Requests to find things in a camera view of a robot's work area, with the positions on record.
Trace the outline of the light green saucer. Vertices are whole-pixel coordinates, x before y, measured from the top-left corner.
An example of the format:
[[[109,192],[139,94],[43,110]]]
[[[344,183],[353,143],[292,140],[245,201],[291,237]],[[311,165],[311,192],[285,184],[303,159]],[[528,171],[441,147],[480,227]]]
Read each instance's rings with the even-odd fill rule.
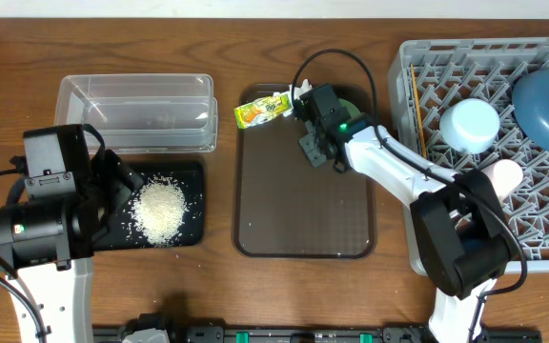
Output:
[[[354,105],[352,102],[342,98],[339,98],[338,101],[340,105],[347,110],[347,112],[350,114],[352,118],[359,117],[362,114],[359,108],[356,105]]]

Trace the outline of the light blue bowl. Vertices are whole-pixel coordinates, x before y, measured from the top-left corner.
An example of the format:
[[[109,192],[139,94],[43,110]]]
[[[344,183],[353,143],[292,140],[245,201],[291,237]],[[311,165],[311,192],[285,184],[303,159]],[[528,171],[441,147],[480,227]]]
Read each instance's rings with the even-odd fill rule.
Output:
[[[444,142],[461,153],[487,151],[494,143],[500,127],[497,111],[487,102],[469,98],[442,114],[439,130]]]

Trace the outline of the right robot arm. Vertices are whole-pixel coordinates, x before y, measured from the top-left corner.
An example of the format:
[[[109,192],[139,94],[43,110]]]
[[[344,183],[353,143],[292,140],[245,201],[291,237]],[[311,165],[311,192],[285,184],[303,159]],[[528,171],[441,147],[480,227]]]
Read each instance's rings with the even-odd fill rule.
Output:
[[[332,159],[410,210],[419,258],[437,287],[428,328],[438,342],[475,341],[485,301],[500,292],[497,279],[510,261],[526,259],[501,206],[522,180],[520,165],[504,159],[458,173],[409,150],[365,114],[297,106],[294,115],[308,131],[300,146],[313,166]]]

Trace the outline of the pile of rice grains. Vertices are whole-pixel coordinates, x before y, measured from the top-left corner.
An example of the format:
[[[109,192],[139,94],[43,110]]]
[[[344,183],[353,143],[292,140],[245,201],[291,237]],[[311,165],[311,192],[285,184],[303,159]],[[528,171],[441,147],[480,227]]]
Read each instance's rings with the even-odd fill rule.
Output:
[[[189,211],[182,186],[182,182],[171,176],[150,177],[131,201],[127,238],[136,234],[150,245],[171,246],[181,236],[184,215]]]

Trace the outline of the pink cup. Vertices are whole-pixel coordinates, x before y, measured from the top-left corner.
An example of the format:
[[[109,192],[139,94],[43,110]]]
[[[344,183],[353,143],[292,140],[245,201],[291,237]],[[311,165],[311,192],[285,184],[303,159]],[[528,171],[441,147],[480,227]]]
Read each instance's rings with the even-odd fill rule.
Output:
[[[523,171],[521,166],[509,159],[502,159],[481,170],[491,181],[500,202],[510,196],[521,184]]]

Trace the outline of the wooden chopstick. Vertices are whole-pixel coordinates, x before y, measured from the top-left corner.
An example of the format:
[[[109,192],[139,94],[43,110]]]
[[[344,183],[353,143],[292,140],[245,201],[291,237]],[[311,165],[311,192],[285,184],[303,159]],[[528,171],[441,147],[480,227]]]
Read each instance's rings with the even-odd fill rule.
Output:
[[[411,64],[410,68],[411,68],[413,96],[414,96],[416,118],[417,118],[418,139],[419,139],[419,143],[420,143],[421,155],[422,155],[423,158],[426,159],[427,158],[427,149],[426,149],[424,131],[423,131],[423,125],[422,125],[421,107],[420,107],[420,103],[419,103],[417,77],[416,77],[416,73],[415,73],[414,64]]]

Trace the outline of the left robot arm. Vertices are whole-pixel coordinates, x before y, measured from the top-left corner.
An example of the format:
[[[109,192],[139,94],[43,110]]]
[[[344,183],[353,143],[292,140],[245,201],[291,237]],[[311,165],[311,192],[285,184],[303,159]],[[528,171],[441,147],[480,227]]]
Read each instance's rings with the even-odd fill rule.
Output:
[[[0,267],[15,299],[24,342],[91,342],[95,245],[115,234],[113,219],[144,184],[113,151],[28,149],[20,202],[0,209]]]

